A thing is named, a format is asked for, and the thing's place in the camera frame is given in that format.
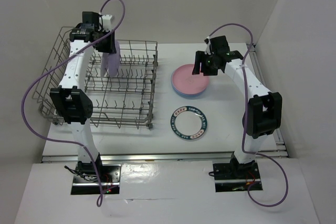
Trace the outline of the purple plate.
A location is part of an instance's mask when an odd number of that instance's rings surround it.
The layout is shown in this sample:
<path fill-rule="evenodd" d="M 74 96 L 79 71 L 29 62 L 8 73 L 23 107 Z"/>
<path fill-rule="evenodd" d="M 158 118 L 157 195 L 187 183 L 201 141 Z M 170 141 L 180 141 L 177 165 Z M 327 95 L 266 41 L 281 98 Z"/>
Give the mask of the purple plate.
<path fill-rule="evenodd" d="M 172 85 L 172 88 L 174 87 L 176 89 L 173 83 L 173 76 L 174 76 L 174 72 L 171 74 L 171 85 Z"/>
<path fill-rule="evenodd" d="M 120 65 L 120 44 L 116 40 L 115 41 L 116 53 L 110 54 L 108 57 L 108 74 L 110 78 L 113 78 L 117 75 L 119 65 Z"/>

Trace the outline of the pink plate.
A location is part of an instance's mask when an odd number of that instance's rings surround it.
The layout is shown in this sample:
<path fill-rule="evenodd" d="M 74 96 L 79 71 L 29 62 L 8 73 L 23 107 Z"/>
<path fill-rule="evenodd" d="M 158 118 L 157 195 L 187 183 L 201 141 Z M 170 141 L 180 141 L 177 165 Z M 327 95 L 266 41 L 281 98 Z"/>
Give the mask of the pink plate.
<path fill-rule="evenodd" d="M 174 86 L 181 92 L 187 94 L 199 93 L 209 85 L 209 77 L 202 74 L 192 75 L 193 64 L 186 64 L 174 71 Z"/>

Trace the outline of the blue plate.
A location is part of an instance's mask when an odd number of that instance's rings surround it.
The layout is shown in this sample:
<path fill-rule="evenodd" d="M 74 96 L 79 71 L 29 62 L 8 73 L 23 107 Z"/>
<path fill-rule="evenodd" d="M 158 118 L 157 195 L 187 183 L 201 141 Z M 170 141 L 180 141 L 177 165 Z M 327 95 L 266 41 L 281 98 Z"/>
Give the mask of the blue plate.
<path fill-rule="evenodd" d="M 199 92 L 199 93 L 187 94 L 187 93 L 183 93 L 183 92 L 179 91 L 178 89 L 175 89 L 174 87 L 173 87 L 173 90 L 174 90 L 178 95 L 180 95 L 180 96 L 182 96 L 182 97 L 186 97 L 186 98 L 194 98 L 194 97 L 197 97 L 197 96 L 201 95 L 202 93 L 204 93 L 204 91 L 205 91 L 205 90 L 203 90 L 203 91 L 201 91 L 201 92 Z"/>

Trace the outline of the grey wire dish rack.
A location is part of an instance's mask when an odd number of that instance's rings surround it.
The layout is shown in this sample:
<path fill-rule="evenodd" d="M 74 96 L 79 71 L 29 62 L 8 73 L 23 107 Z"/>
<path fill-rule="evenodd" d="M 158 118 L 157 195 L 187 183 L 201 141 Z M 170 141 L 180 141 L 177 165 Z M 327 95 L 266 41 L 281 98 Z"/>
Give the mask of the grey wire dish rack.
<path fill-rule="evenodd" d="M 69 34 L 72 27 L 61 27 L 46 61 L 43 73 L 55 67 L 69 56 Z M 94 51 L 86 70 L 83 91 L 93 103 L 90 119 L 95 127 L 100 125 L 153 128 L 153 108 L 156 70 L 158 67 L 157 41 L 119 40 L 121 49 L 120 67 L 115 77 L 108 72 L 101 77 L 102 54 Z M 49 92 L 56 88 L 66 70 L 61 66 L 43 78 L 34 87 L 32 99 L 39 104 L 39 114 L 62 125 L 64 119 L 58 115 Z"/>

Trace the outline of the white plate green rim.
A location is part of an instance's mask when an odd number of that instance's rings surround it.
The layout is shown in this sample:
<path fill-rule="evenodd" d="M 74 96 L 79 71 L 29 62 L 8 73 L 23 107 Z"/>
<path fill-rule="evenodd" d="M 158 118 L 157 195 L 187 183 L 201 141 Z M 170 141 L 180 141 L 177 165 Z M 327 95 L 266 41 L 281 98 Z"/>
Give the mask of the white plate green rim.
<path fill-rule="evenodd" d="M 197 141 L 206 133 L 208 120 L 198 108 L 190 105 L 177 108 L 171 115 L 170 127 L 173 133 L 184 141 Z"/>

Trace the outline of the purple plate front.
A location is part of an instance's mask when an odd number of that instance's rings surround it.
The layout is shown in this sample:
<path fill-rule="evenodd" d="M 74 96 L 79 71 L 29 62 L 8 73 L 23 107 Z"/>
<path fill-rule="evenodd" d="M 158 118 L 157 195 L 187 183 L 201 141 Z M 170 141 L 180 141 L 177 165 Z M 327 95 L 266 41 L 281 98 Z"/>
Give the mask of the purple plate front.
<path fill-rule="evenodd" d="M 172 85 L 172 88 L 174 87 L 176 89 L 173 83 L 173 76 L 174 76 L 174 72 L 171 74 L 171 85 Z"/>

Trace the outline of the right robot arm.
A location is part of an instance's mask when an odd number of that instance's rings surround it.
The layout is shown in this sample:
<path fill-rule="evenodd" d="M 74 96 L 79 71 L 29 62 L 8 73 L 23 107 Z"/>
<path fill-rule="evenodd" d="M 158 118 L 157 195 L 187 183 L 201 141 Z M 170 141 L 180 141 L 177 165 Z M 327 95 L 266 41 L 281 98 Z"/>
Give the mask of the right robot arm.
<path fill-rule="evenodd" d="M 216 76 L 222 71 L 245 96 L 243 140 L 227 168 L 232 178 L 244 178 L 254 168 L 255 158 L 268 137 L 281 125 L 282 96 L 271 92 L 245 64 L 245 57 L 232 51 L 225 36 L 207 37 L 205 51 L 197 51 L 193 75 Z"/>

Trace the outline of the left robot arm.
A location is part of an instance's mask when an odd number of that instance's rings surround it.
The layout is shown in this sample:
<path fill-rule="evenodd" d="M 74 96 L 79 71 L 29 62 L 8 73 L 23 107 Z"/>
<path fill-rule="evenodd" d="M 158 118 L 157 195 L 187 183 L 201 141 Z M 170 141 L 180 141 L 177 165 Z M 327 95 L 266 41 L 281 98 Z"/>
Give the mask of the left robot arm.
<path fill-rule="evenodd" d="M 50 90 L 54 107 L 70 126 L 74 140 L 80 143 L 74 174 L 91 181 L 103 177 L 100 154 L 94 144 L 90 127 L 93 103 L 85 92 L 85 79 L 90 59 L 101 53 L 100 77 L 115 77 L 120 66 L 120 45 L 112 30 L 114 16 L 83 12 L 82 22 L 69 35 L 70 55 L 58 87 Z"/>

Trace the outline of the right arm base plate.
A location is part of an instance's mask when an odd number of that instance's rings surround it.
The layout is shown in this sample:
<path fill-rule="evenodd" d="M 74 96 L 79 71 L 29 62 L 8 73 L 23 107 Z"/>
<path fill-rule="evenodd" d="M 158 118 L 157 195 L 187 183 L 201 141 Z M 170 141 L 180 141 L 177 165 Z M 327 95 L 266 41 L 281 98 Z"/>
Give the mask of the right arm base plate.
<path fill-rule="evenodd" d="M 217 193 L 247 191 L 250 185 L 251 191 L 263 190 L 257 163 L 240 175 L 235 175 L 228 163 L 215 163 L 208 175 L 214 178 Z"/>

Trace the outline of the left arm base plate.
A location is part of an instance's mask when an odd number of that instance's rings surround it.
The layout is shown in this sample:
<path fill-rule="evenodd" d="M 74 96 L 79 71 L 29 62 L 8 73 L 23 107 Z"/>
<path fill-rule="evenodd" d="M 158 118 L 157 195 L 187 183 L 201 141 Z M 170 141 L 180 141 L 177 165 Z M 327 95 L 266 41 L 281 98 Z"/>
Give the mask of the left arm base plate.
<path fill-rule="evenodd" d="M 100 189 L 95 174 L 79 174 L 72 170 L 73 176 L 71 195 L 99 195 Z M 101 168 L 101 184 L 105 195 L 117 195 L 120 193 L 121 165 L 107 165 Z"/>

